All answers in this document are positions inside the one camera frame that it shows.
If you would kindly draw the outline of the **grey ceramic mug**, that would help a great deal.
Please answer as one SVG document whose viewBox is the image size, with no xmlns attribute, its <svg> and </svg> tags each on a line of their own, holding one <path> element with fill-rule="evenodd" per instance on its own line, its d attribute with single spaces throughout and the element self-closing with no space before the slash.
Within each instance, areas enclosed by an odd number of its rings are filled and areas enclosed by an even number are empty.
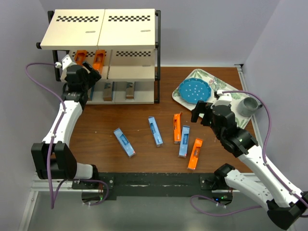
<svg viewBox="0 0 308 231">
<path fill-rule="evenodd" d="M 252 116 L 263 105 L 252 97 L 241 100 L 237 106 L 237 112 L 245 117 Z"/>
</svg>

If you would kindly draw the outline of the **aluminium frame rail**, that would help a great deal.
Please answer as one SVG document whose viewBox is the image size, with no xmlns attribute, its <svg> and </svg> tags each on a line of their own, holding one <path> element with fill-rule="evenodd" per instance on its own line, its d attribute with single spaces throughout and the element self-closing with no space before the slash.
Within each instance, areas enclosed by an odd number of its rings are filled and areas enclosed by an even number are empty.
<svg viewBox="0 0 308 231">
<path fill-rule="evenodd" d="M 22 231 L 276 231 L 256 203 L 235 190 L 211 196 L 118 197 L 96 205 L 90 182 L 53 181 L 58 195 L 50 208 L 47 180 L 35 177 Z"/>
</svg>

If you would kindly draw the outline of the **blue toothpaste box right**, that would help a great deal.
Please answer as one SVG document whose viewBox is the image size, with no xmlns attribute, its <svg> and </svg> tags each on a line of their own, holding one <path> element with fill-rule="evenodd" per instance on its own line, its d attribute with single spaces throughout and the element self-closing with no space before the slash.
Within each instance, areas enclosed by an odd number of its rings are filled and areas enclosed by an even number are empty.
<svg viewBox="0 0 308 231">
<path fill-rule="evenodd" d="M 186 126 L 186 125 L 183 125 L 182 133 L 181 133 L 179 157 L 185 158 L 187 156 L 188 142 L 189 142 L 189 133 L 190 133 L 190 127 Z"/>
</svg>

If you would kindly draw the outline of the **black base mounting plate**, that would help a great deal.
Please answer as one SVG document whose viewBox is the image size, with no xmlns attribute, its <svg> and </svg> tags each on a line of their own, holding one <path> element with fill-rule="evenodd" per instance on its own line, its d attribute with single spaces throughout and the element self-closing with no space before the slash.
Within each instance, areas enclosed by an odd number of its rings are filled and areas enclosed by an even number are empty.
<svg viewBox="0 0 308 231">
<path fill-rule="evenodd" d="M 211 196 L 230 188 L 213 173 L 99 173 L 109 187 L 107 200 L 118 197 Z"/>
</svg>

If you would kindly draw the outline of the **blue toothpaste box left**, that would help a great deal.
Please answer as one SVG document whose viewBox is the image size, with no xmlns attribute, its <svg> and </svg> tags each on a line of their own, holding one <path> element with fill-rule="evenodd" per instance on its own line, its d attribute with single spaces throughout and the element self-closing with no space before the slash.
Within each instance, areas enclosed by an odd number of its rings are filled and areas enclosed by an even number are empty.
<svg viewBox="0 0 308 231">
<path fill-rule="evenodd" d="M 114 130 L 114 135 L 116 136 L 117 140 L 119 141 L 121 147 L 126 152 L 128 157 L 132 157 L 133 155 L 136 154 L 132 145 L 130 144 L 130 142 L 128 141 L 128 139 L 126 138 L 126 136 L 124 135 L 124 133 L 120 128 Z"/>
</svg>

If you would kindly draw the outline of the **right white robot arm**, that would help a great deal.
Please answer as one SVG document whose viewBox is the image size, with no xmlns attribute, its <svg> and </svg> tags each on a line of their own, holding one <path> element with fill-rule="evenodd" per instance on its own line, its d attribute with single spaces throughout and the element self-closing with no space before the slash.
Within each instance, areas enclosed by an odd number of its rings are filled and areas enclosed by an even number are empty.
<svg viewBox="0 0 308 231">
<path fill-rule="evenodd" d="M 214 106 L 198 101 L 191 121 L 203 114 L 201 124 L 210 127 L 221 145 L 249 167 L 259 183 L 246 178 L 229 164 L 215 171 L 214 183 L 220 189 L 239 190 L 265 209 L 270 220 L 283 230 L 289 229 L 307 210 L 308 193 L 292 184 L 267 158 L 262 147 L 247 130 L 237 126 L 229 105 Z"/>
</svg>

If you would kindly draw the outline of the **orange toothpaste box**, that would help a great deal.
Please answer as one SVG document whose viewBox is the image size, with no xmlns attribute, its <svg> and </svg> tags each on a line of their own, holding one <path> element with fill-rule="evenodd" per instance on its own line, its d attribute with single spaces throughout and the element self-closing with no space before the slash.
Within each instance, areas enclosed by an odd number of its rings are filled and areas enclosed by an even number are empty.
<svg viewBox="0 0 308 231">
<path fill-rule="evenodd" d="M 199 138 L 195 139 L 193 149 L 192 149 L 192 153 L 191 153 L 191 156 L 190 156 L 190 160 L 189 160 L 189 163 L 188 163 L 188 169 L 189 170 L 195 170 L 196 169 L 202 144 L 203 144 L 202 139 L 199 139 Z"/>
<path fill-rule="evenodd" d="M 180 144 L 181 142 L 181 118 L 182 112 L 174 114 L 173 116 L 173 131 L 174 131 L 174 143 Z"/>
<path fill-rule="evenodd" d="M 105 50 L 97 50 L 94 56 L 92 67 L 100 74 L 102 73 L 103 70 L 104 60 L 105 60 Z"/>
<path fill-rule="evenodd" d="M 87 51 L 86 50 L 77 50 L 74 56 L 75 63 L 78 65 L 82 65 L 82 63 L 85 61 L 87 57 Z"/>
</svg>

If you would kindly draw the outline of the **beige three-tier shelf rack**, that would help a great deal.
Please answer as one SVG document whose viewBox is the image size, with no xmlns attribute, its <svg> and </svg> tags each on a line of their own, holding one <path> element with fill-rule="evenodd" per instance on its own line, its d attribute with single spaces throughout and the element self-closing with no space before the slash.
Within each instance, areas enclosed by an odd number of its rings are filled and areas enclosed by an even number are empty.
<svg viewBox="0 0 308 231">
<path fill-rule="evenodd" d="M 160 102 L 161 12 L 156 9 L 58 9 L 48 11 L 49 25 L 38 49 L 50 50 L 55 62 L 86 50 L 93 65 L 97 50 L 105 50 L 102 78 L 89 104 L 152 104 Z M 66 70 L 55 69 L 65 82 Z M 113 100 L 103 100 L 106 82 L 114 83 Z M 126 84 L 135 82 L 134 100 Z"/>
</svg>

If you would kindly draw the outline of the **blue toothpaste box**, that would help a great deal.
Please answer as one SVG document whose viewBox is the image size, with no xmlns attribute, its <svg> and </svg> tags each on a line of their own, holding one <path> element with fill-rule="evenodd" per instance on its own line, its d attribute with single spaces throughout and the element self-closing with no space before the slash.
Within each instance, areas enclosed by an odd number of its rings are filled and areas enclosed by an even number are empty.
<svg viewBox="0 0 308 231">
<path fill-rule="evenodd" d="M 183 125 L 182 133 L 181 133 L 179 157 L 185 158 L 187 156 L 188 142 L 189 142 L 189 133 L 190 133 L 190 127 L 186 126 L 186 125 Z"/>
<path fill-rule="evenodd" d="M 136 154 L 132 145 L 130 144 L 130 142 L 128 141 L 128 139 L 126 138 L 126 136 L 124 135 L 124 133 L 120 128 L 114 130 L 114 135 L 116 136 L 117 140 L 119 141 L 121 147 L 126 152 L 128 157 L 132 157 L 133 155 Z"/>
<path fill-rule="evenodd" d="M 156 120 L 153 116 L 150 116 L 148 118 L 148 120 L 149 120 L 150 129 L 151 129 L 152 135 L 154 137 L 156 146 L 160 147 L 163 144 L 163 140 L 162 140 L 161 134 L 159 132 Z"/>
</svg>

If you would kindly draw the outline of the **blue dotted plate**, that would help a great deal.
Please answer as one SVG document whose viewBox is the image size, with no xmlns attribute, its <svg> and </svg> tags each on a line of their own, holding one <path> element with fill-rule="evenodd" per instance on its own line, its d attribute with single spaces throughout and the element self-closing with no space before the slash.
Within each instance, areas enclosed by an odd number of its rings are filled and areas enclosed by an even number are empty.
<svg viewBox="0 0 308 231">
<path fill-rule="evenodd" d="M 179 94 L 185 102 L 197 104 L 198 101 L 207 101 L 212 95 L 212 89 L 200 78 L 188 78 L 180 83 Z"/>
</svg>

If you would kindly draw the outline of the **blue toothpaste box centre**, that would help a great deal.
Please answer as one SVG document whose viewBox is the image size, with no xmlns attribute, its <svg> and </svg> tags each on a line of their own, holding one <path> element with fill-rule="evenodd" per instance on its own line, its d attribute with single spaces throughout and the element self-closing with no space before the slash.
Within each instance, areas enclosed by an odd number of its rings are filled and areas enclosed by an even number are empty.
<svg viewBox="0 0 308 231">
<path fill-rule="evenodd" d="M 153 116 L 150 116 L 148 118 L 148 120 L 149 120 L 150 129 L 151 129 L 152 135 L 154 137 L 156 146 L 160 147 L 163 144 L 163 140 L 162 140 L 161 134 L 159 132 L 156 120 Z"/>
</svg>

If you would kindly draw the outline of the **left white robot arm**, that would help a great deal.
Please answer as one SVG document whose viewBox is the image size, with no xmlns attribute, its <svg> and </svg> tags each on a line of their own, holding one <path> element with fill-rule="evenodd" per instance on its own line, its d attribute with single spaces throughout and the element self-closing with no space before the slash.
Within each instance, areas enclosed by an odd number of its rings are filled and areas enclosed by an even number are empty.
<svg viewBox="0 0 308 231">
<path fill-rule="evenodd" d="M 101 79 L 101 74 L 86 61 L 62 67 L 66 70 L 67 89 L 58 97 L 59 111 L 50 131 L 42 142 L 32 145 L 31 154 L 40 179 L 83 179 L 85 186 L 94 189 L 100 183 L 96 166 L 78 163 L 69 143 L 88 101 L 88 91 Z"/>
</svg>

